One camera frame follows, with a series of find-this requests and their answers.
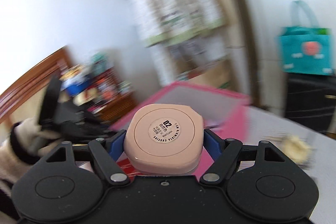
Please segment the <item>black cabinet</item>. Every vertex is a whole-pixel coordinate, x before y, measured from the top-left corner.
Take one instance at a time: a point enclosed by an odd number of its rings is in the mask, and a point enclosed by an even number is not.
[[[285,118],[325,134],[336,107],[334,76],[287,74]]]

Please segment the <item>round label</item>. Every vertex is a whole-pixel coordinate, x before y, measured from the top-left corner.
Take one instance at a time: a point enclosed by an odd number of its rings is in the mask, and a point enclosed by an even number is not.
[[[160,118],[152,122],[148,134],[157,143],[170,143],[181,133],[180,124],[172,118]]]

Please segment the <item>white table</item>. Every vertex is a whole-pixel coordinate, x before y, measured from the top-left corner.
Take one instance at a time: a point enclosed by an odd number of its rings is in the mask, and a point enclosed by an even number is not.
[[[255,107],[248,110],[249,135],[244,144],[258,145],[260,140],[270,140],[285,134],[297,135],[315,150],[310,170],[319,188],[319,201],[310,217],[315,224],[336,223],[336,141],[298,123],[280,118]]]

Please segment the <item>wooden shelf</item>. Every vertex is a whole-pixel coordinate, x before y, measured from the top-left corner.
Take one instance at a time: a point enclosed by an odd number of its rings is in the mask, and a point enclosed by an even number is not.
[[[132,92],[118,94],[114,100],[109,102],[105,108],[98,112],[100,114],[99,118],[103,121],[114,123],[136,106],[137,102]]]

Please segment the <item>bag handle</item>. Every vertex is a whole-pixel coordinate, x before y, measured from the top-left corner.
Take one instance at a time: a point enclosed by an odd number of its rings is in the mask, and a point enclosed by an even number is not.
[[[309,28],[305,28],[305,27],[296,27],[294,29],[291,30],[291,32],[308,32],[310,35],[314,35],[315,33],[310,30]]]
[[[291,9],[292,25],[293,26],[301,25],[300,18],[299,18],[299,8],[301,8],[306,14],[306,16],[308,17],[311,27],[319,28],[320,25],[316,19],[314,12],[311,10],[308,4],[304,2],[303,0],[295,0],[292,2],[292,9]]]

